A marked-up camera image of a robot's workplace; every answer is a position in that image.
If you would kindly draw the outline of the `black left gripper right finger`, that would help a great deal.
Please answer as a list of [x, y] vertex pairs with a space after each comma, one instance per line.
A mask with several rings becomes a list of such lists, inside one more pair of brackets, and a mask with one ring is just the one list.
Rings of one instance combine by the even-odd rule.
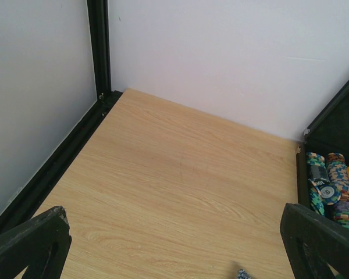
[[295, 278], [349, 278], [349, 229], [309, 210], [287, 203], [280, 234]]

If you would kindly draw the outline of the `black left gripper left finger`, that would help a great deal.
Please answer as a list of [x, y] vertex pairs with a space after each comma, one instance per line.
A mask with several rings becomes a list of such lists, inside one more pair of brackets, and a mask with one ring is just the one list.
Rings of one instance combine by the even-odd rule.
[[0, 278], [60, 278], [71, 242], [65, 208], [44, 211], [0, 235]]

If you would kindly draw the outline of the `blue patterned card deck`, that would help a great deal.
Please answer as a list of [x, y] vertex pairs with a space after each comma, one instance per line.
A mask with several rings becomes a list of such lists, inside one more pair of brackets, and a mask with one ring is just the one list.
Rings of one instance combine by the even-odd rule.
[[240, 269], [237, 272], [236, 279], [252, 279], [252, 277], [244, 269]]

